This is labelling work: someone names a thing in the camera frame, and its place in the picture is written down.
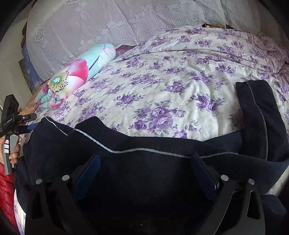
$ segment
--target finger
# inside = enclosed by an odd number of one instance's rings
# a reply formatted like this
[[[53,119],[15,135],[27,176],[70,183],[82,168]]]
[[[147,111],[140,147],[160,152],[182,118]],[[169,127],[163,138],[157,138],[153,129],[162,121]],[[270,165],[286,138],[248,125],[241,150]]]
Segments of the finger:
[[[5,135],[3,135],[1,138],[0,138],[0,145],[3,145],[5,143]]]
[[[18,162],[18,159],[10,160],[10,162],[11,162],[12,164],[16,164],[16,163]]]
[[[18,159],[18,157],[19,157],[19,153],[13,153],[13,154],[11,154],[11,155],[9,156],[9,159],[10,159],[10,160]]]
[[[20,149],[21,149],[20,144],[17,144],[17,145],[14,147],[14,149],[13,149],[13,153],[17,153],[17,152],[19,152]]]

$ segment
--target pillow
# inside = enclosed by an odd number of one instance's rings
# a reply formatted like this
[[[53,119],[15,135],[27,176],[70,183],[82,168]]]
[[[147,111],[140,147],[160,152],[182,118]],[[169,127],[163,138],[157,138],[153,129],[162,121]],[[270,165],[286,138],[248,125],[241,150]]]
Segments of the pillow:
[[[40,110],[57,109],[74,91],[115,58],[111,44],[99,44],[77,57],[48,80],[35,98]]]

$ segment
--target red jacket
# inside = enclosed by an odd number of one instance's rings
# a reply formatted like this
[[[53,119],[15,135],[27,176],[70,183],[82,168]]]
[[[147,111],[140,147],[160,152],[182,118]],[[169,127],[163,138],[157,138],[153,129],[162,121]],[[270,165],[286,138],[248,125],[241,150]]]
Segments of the red jacket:
[[[14,215],[14,174],[5,175],[4,166],[0,163],[0,208],[18,231]]]

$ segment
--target navy blue fabric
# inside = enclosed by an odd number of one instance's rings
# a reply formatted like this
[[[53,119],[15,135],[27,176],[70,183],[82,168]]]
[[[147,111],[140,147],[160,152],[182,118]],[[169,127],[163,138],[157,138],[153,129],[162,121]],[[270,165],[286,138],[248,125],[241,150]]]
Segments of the navy blue fabric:
[[[94,177],[100,168],[100,157],[95,155],[75,183],[73,198],[75,201],[84,199],[91,187]]]
[[[16,169],[20,205],[25,211],[27,191],[35,180],[70,175],[92,155],[100,157],[101,165],[95,166],[96,175],[79,207],[99,234],[180,234],[183,227],[193,231],[212,206],[190,166],[195,153],[221,175],[236,181],[254,179],[259,192],[266,194],[289,164],[286,129],[266,81],[236,83],[236,88],[245,128],[205,142],[130,137],[106,127],[97,117],[76,125],[83,135],[43,118],[24,145]]]

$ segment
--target purple rose print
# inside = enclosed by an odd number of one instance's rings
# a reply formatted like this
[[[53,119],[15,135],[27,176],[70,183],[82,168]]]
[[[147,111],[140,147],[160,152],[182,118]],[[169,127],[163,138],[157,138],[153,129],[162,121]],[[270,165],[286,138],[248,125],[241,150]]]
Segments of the purple rose print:
[[[108,88],[111,85],[111,80],[108,78],[102,79],[100,81],[94,82],[94,84],[90,87],[96,92],[102,91],[105,88]]]
[[[257,72],[257,74],[260,75],[260,79],[262,80],[270,80],[270,76],[266,73]]]
[[[164,133],[169,135],[168,129],[172,129],[174,122],[173,116],[182,118],[185,111],[180,109],[169,109],[171,100],[161,101],[160,103],[147,103],[142,109],[135,111],[134,118],[136,121],[133,125],[130,125],[129,129],[134,128],[137,131],[147,130],[161,137]]]
[[[87,103],[88,101],[91,101],[91,98],[89,98],[89,97],[80,98],[80,99],[75,103],[75,107],[80,107],[80,106],[84,105],[85,103]]]
[[[147,128],[147,125],[142,120],[138,120],[137,122],[134,123],[134,128],[137,131],[145,130]]]
[[[192,28],[192,29],[187,29],[185,32],[187,34],[201,34],[203,31],[202,28]]]
[[[151,45],[153,46],[153,47],[156,47],[156,46],[159,46],[159,45],[161,45],[161,44],[165,44],[165,43],[167,43],[167,38],[168,37],[160,37],[160,36],[157,36],[156,38],[155,38],[155,42],[153,42]]]
[[[118,123],[117,125],[115,124],[115,121],[113,121],[113,123],[110,125],[110,128],[115,130],[115,131],[119,131],[119,129],[122,127],[123,122],[122,123]]]
[[[253,80],[252,79],[252,74],[249,74],[248,76],[246,76],[246,77],[241,77],[241,79],[242,79],[242,81],[249,81],[249,80]]]
[[[197,129],[197,123],[198,122],[196,122],[195,120],[191,120],[191,122],[190,122],[190,124],[189,124],[189,127],[188,127],[188,130],[189,131],[193,131],[193,132],[197,132],[197,131],[199,131],[199,133],[201,132],[201,130],[198,130]]]
[[[155,129],[160,129],[160,130],[167,130],[173,125],[173,118],[171,114],[168,114],[166,117],[161,117],[158,119],[153,119],[149,129],[155,130]]]
[[[144,48],[145,44],[146,44],[146,41],[145,41],[145,42],[142,42],[142,43],[140,43],[140,44],[138,45],[138,48],[139,48],[139,49],[142,49],[142,48]]]
[[[111,70],[111,65],[106,65],[101,69],[101,72],[105,73]]]
[[[59,106],[59,108],[54,112],[54,116],[60,117],[65,112],[70,112],[69,102],[64,102],[62,105]]]
[[[264,56],[262,56],[261,53],[258,52],[255,48],[252,48],[250,52],[259,58],[264,58]]]
[[[195,81],[202,81],[205,85],[210,85],[213,82],[213,80],[216,79],[216,76],[214,75],[207,76],[205,74],[205,71],[202,71],[201,73],[199,73],[198,71],[189,72],[187,73],[187,75]]]
[[[188,38],[185,37],[185,36],[181,36],[181,38],[178,40],[178,42],[180,42],[180,43],[187,43],[187,42],[190,42],[190,39],[188,39]]]
[[[157,84],[162,81],[162,78],[155,79],[156,75],[150,75],[150,74],[145,74],[142,76],[137,76],[135,78],[131,79],[130,84],[131,85],[136,85],[136,84],[146,84],[143,89],[152,87],[152,85]]]
[[[267,55],[272,56],[278,60],[284,60],[285,56],[275,45],[270,45],[269,49],[267,49]]]
[[[195,96],[195,95],[192,95],[192,96],[189,98],[188,102],[191,102],[191,101],[193,101],[193,100],[195,100],[195,99],[196,99],[196,96]]]
[[[164,90],[173,93],[182,93],[188,86],[188,84],[183,84],[181,81],[178,81],[173,82],[172,85],[166,85]]]
[[[244,44],[241,42],[237,42],[237,41],[232,41],[231,44],[237,48],[243,49]]]
[[[174,91],[174,86],[173,85],[167,85],[166,87],[165,87],[165,90],[166,91],[170,91],[170,92],[173,92]]]
[[[123,90],[122,85],[117,86],[117,87],[115,87],[115,88],[113,88],[113,89],[108,90],[107,94],[116,94],[116,93],[119,93],[120,91]]]
[[[250,55],[250,61],[255,64],[259,63],[259,61],[257,59],[254,59],[251,55]]]
[[[200,47],[209,47],[212,44],[212,40],[200,39],[196,41],[195,44]]]
[[[289,93],[289,86],[287,83],[285,84],[282,81],[275,81],[274,84],[280,88],[282,94],[288,94]]]
[[[215,67],[215,70],[220,70],[220,71],[222,71],[224,73],[227,73],[227,74],[229,74],[231,76],[233,76],[234,73],[236,72],[236,68],[231,67],[228,64],[220,64],[220,63],[219,63],[219,66]]]
[[[83,96],[83,94],[85,93],[86,90],[82,90],[82,91],[76,91],[73,93],[73,95],[77,98],[80,98]]]
[[[166,32],[170,32],[171,34],[172,33],[178,33],[179,29],[169,29],[169,30],[166,30]]]
[[[223,87],[223,85],[229,85],[229,82],[226,82],[226,78],[221,78],[219,81],[215,82],[214,84],[214,90],[218,91],[219,89],[221,89]]]
[[[230,61],[233,61],[235,63],[240,64],[241,63],[241,59],[232,55],[227,55],[227,58],[229,58]]]
[[[137,95],[137,94],[123,94],[122,96],[117,96],[113,101],[117,101],[115,106],[123,107],[122,109],[128,107],[130,104],[132,104],[135,101],[139,101],[140,99],[143,99],[143,96]]]
[[[206,56],[206,58],[213,60],[215,62],[225,61],[223,58],[220,58],[218,56]]]
[[[175,59],[176,58],[174,56],[164,56],[163,60],[169,60],[169,59]]]
[[[175,68],[164,69],[163,71],[166,72],[166,74],[179,74],[180,72],[184,71],[184,68],[175,67]]]
[[[187,57],[194,57],[194,58],[196,58],[196,56],[198,55],[198,53],[196,52],[183,52],[183,54],[185,54]]]
[[[270,66],[261,65],[265,72],[273,73],[273,69]]]
[[[64,117],[58,119],[57,121],[58,121],[58,122],[63,122],[63,121],[64,121]]]
[[[196,64],[197,65],[202,65],[202,64],[209,64],[209,59],[208,58],[197,58],[196,59]]]
[[[286,98],[284,97],[284,95],[281,94],[280,91],[277,90],[277,93],[278,93],[279,99],[280,99],[282,102],[286,101]]]
[[[175,131],[173,138],[181,138],[181,139],[187,139],[188,138],[188,134],[186,133],[185,130],[181,130],[181,131]]]
[[[48,109],[48,110],[44,113],[43,117],[49,116],[53,111],[54,111],[54,110]]]
[[[148,117],[148,113],[151,112],[150,107],[144,106],[141,109],[138,109],[137,111],[134,111],[136,113],[137,119],[144,119]]]
[[[121,77],[121,78],[129,78],[130,76],[135,75],[135,74],[136,74],[136,73],[128,72],[128,73],[126,73],[126,74],[120,75],[119,77]]]
[[[198,65],[209,64],[210,60],[213,60],[215,62],[225,61],[223,58],[217,56],[205,56],[204,58],[197,58],[196,64]]]
[[[225,35],[221,35],[220,33],[217,34],[217,39],[228,41],[227,37]]]
[[[246,39],[246,42],[248,44],[252,44],[252,38],[248,35],[248,38]]]
[[[117,75],[117,74],[120,74],[120,73],[121,73],[121,70],[118,69],[118,70],[112,72],[110,75]]]
[[[149,69],[160,69],[162,66],[162,63],[154,62],[153,66],[150,66]]]
[[[158,119],[161,117],[166,117],[168,113],[169,110],[167,108],[160,106],[151,112],[151,118]]]
[[[289,124],[289,109],[287,109],[287,110],[285,111],[284,117],[285,117],[285,119],[286,119],[286,121],[287,121],[287,124]]]
[[[89,106],[84,108],[80,114],[78,122],[82,122],[86,119],[96,116],[98,112],[102,113],[105,110],[105,107],[100,106],[102,102],[91,103]]]
[[[210,97],[209,94],[197,94],[197,98],[193,100],[197,101],[197,108],[198,110],[206,109],[207,111],[211,112],[213,115],[216,114],[218,110],[218,106],[223,105],[225,102],[224,98],[215,98],[214,96]]]
[[[142,57],[136,56],[134,58],[132,58],[131,60],[129,60],[128,62],[126,62],[126,67],[127,68],[131,68],[131,67],[143,67],[144,63],[140,63],[140,61],[142,60]]]
[[[219,45],[219,46],[217,46],[217,48],[219,48],[220,52],[222,52],[222,53],[226,53],[229,55],[236,55],[235,49],[227,46],[226,44]]]
[[[223,29],[224,35],[231,35],[236,37],[237,39],[242,38],[242,35],[238,34],[235,30],[231,29]]]

